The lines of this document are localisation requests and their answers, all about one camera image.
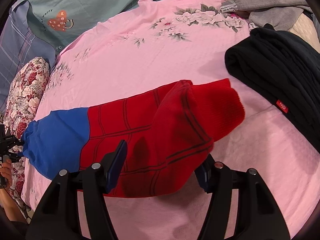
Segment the person's left forearm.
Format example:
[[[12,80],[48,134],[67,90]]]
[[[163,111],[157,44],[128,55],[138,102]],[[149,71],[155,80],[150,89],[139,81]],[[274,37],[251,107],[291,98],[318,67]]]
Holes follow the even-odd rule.
[[[18,208],[16,202],[10,197],[5,189],[0,189],[1,207],[10,221],[22,222],[27,224],[24,216]]]

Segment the person's left hand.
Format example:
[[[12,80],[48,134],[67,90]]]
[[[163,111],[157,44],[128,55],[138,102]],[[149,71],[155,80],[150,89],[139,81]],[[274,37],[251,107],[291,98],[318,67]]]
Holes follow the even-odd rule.
[[[11,159],[8,158],[5,162],[1,164],[1,175],[7,180],[6,189],[12,185],[12,165]]]

